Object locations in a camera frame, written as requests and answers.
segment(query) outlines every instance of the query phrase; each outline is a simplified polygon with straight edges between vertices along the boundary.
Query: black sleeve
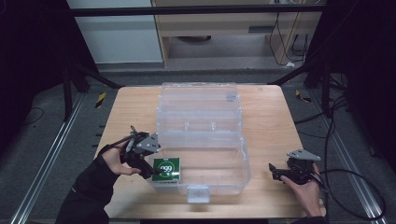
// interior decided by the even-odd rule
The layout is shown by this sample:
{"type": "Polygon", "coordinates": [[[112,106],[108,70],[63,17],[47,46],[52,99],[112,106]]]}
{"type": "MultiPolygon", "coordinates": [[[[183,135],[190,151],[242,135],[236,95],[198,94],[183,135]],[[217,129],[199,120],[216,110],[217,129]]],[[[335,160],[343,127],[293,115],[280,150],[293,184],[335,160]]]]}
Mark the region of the black sleeve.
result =
{"type": "Polygon", "coordinates": [[[110,203],[118,177],[111,172],[103,157],[98,156],[76,179],[55,223],[108,223],[104,208],[110,203]]]}
{"type": "Polygon", "coordinates": [[[327,224],[324,217],[303,217],[291,224],[327,224]]]}

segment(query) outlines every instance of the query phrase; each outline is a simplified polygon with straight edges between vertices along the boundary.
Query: white cabinet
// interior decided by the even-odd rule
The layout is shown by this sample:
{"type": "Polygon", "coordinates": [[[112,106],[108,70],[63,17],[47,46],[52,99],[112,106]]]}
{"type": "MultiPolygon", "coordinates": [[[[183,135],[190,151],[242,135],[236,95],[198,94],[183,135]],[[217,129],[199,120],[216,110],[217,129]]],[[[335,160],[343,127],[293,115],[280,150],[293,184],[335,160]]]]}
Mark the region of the white cabinet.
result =
{"type": "MultiPolygon", "coordinates": [[[[70,8],[151,7],[149,0],[67,0],[70,8]]],[[[80,17],[78,26],[97,64],[161,63],[153,16],[80,17]]]]}

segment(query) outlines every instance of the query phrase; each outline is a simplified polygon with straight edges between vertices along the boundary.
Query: clear plastic container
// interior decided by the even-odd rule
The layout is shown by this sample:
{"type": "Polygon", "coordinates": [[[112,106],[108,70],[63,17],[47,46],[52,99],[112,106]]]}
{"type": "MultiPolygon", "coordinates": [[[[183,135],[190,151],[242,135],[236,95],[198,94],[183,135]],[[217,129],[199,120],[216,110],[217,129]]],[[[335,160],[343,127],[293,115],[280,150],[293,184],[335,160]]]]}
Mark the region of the clear plastic container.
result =
{"type": "Polygon", "coordinates": [[[187,194],[189,203],[210,195],[239,194],[250,180],[242,110],[234,83],[164,83],[157,108],[160,152],[180,158],[179,183],[149,180],[159,193],[187,194]]]}

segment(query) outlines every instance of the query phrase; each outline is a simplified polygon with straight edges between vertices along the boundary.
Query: wire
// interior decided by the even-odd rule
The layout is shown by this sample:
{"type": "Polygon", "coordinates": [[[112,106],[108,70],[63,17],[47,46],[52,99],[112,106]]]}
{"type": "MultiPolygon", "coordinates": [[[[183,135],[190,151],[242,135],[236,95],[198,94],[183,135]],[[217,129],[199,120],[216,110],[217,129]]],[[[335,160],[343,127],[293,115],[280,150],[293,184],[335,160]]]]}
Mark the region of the wire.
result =
{"type": "Polygon", "coordinates": [[[321,113],[318,113],[318,114],[316,114],[316,115],[312,115],[312,116],[310,116],[310,117],[308,117],[308,118],[305,118],[305,119],[296,120],[296,121],[294,121],[294,124],[306,123],[306,122],[308,122],[309,120],[318,118],[318,117],[320,117],[320,116],[323,115],[323,114],[324,114],[324,112],[321,112],[321,113]]]}
{"type": "Polygon", "coordinates": [[[379,189],[375,186],[375,184],[373,184],[373,182],[369,181],[366,177],[364,177],[363,175],[360,175],[358,173],[355,173],[353,171],[349,171],[349,170],[345,170],[345,169],[330,169],[330,170],[325,170],[320,172],[321,174],[328,174],[328,173],[335,173],[335,172],[339,172],[339,173],[348,173],[351,175],[356,175],[358,176],[360,179],[364,180],[374,191],[375,193],[378,195],[379,199],[381,200],[382,203],[382,212],[380,215],[378,215],[377,217],[365,217],[362,215],[359,215],[355,212],[352,212],[350,209],[346,208],[332,193],[332,190],[330,189],[330,186],[327,184],[327,190],[329,191],[329,193],[332,196],[332,199],[341,207],[343,208],[345,211],[347,211],[350,215],[354,216],[354,217],[358,217],[364,220],[368,220],[368,221],[374,221],[374,220],[378,220],[380,218],[382,218],[386,213],[387,213],[387,203],[386,200],[384,198],[384,196],[382,196],[381,192],[379,191],[379,189]]]}
{"type": "Polygon", "coordinates": [[[6,9],[7,9],[7,2],[6,2],[6,0],[3,0],[3,2],[4,2],[4,8],[3,8],[3,10],[0,11],[0,15],[4,14],[4,13],[6,12],[6,9]]]}
{"type": "Polygon", "coordinates": [[[288,53],[286,52],[285,42],[283,41],[283,37],[282,37],[282,34],[280,33],[280,28],[279,28],[279,14],[280,14],[279,12],[276,13],[276,22],[275,22],[274,28],[273,28],[273,30],[272,30],[272,32],[271,32],[271,34],[270,34],[270,49],[271,49],[271,51],[272,51],[272,53],[273,53],[273,55],[274,55],[274,57],[275,57],[275,61],[276,61],[276,63],[279,64],[279,65],[286,65],[286,63],[280,63],[280,62],[277,61],[276,56],[275,56],[274,49],[272,48],[272,36],[273,36],[274,31],[275,31],[275,28],[276,28],[276,29],[277,29],[277,32],[278,32],[278,34],[279,34],[280,42],[282,43],[283,53],[286,55],[286,57],[287,57],[292,63],[301,62],[303,59],[294,60],[294,59],[292,59],[291,57],[289,57],[288,53]]]}
{"type": "Polygon", "coordinates": [[[295,55],[295,56],[299,56],[299,57],[303,57],[303,61],[305,61],[305,56],[306,56],[306,53],[308,52],[308,36],[309,35],[305,35],[305,41],[304,41],[304,47],[303,47],[303,49],[294,49],[294,46],[295,46],[295,43],[296,43],[296,41],[297,41],[297,39],[298,39],[298,37],[299,37],[299,35],[296,35],[295,37],[294,37],[294,40],[293,40],[293,44],[291,45],[291,52],[295,55]]]}
{"type": "Polygon", "coordinates": [[[305,134],[305,135],[308,135],[308,136],[311,136],[311,137],[316,137],[316,138],[326,138],[326,136],[317,136],[317,135],[313,135],[313,134],[310,134],[310,133],[303,133],[303,132],[299,132],[299,131],[297,133],[305,134]]]}
{"type": "Polygon", "coordinates": [[[330,81],[332,82],[332,85],[340,91],[346,91],[347,90],[347,86],[346,84],[344,84],[344,80],[343,77],[341,76],[341,81],[337,80],[336,78],[334,78],[332,75],[330,75],[330,81]]]}
{"type": "Polygon", "coordinates": [[[31,111],[34,110],[34,109],[40,110],[40,111],[41,111],[41,115],[38,116],[37,119],[34,119],[34,120],[32,120],[32,121],[29,121],[29,122],[24,122],[22,125],[30,125],[30,124],[36,123],[38,120],[40,120],[41,118],[43,118],[43,116],[44,116],[44,110],[43,110],[42,108],[40,108],[40,107],[32,107],[31,111]]]}
{"type": "Polygon", "coordinates": [[[370,182],[367,178],[365,178],[364,176],[359,175],[359,174],[357,174],[357,173],[355,173],[355,172],[348,171],[348,170],[345,170],[345,169],[331,169],[331,170],[329,170],[329,169],[327,168],[327,167],[328,167],[328,164],[327,164],[327,163],[328,163],[328,149],[329,149],[329,148],[328,148],[328,145],[329,145],[329,140],[330,140],[331,134],[332,134],[333,131],[335,130],[334,111],[335,111],[336,109],[342,107],[342,106],[345,106],[345,105],[347,105],[347,100],[345,99],[345,96],[344,96],[344,95],[343,95],[343,96],[340,96],[339,98],[337,98],[337,99],[334,101],[334,104],[333,104],[333,106],[332,106],[332,108],[331,108],[331,114],[330,114],[331,123],[330,123],[330,125],[329,125],[329,131],[328,131],[327,134],[326,134],[326,141],[325,141],[325,148],[324,148],[324,171],[320,172],[321,174],[325,174],[325,179],[326,179],[326,189],[327,189],[327,194],[326,194],[327,197],[326,197],[326,203],[325,203],[326,210],[329,211],[327,201],[328,201],[328,196],[330,195],[331,198],[332,198],[341,208],[343,208],[346,212],[348,212],[350,215],[352,215],[352,216],[354,216],[354,217],[358,217],[358,218],[360,218],[360,219],[369,220],[369,221],[378,220],[378,219],[382,218],[382,217],[386,214],[386,211],[387,211],[386,201],[385,201],[384,197],[382,196],[382,194],[380,193],[380,191],[378,190],[378,188],[377,188],[372,182],[370,182]],[[379,198],[381,199],[381,202],[382,202],[382,204],[383,204],[382,213],[381,213],[379,216],[377,216],[377,217],[364,217],[364,216],[361,216],[361,215],[359,215],[359,214],[357,214],[357,213],[351,211],[350,209],[348,209],[348,208],[346,208],[344,205],[342,205],[342,204],[340,203],[340,201],[334,196],[334,193],[332,192],[332,189],[331,189],[331,186],[330,186],[330,183],[329,183],[328,173],[332,173],[332,172],[344,172],[344,173],[349,173],[349,174],[357,175],[358,177],[360,177],[361,179],[363,179],[368,185],[370,185],[370,187],[372,187],[372,189],[375,190],[375,193],[376,193],[376,194],[379,196],[379,198]]]}

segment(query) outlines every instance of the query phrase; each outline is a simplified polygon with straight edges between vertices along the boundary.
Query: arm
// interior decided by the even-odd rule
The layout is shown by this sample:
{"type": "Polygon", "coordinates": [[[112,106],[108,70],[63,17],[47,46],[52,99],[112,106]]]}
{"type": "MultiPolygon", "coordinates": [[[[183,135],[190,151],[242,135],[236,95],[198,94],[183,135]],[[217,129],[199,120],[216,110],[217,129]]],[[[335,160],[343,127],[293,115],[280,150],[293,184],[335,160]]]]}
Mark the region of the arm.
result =
{"type": "MultiPolygon", "coordinates": [[[[315,173],[319,174],[318,167],[313,164],[315,173]]],[[[294,192],[307,217],[301,218],[294,224],[325,224],[326,220],[320,212],[319,186],[316,181],[309,181],[304,185],[298,185],[285,176],[280,177],[294,192]]]]}
{"type": "Polygon", "coordinates": [[[76,179],[56,219],[61,223],[108,223],[105,206],[113,196],[113,185],[120,175],[140,170],[120,163],[120,149],[111,148],[100,154],[76,179]]]}

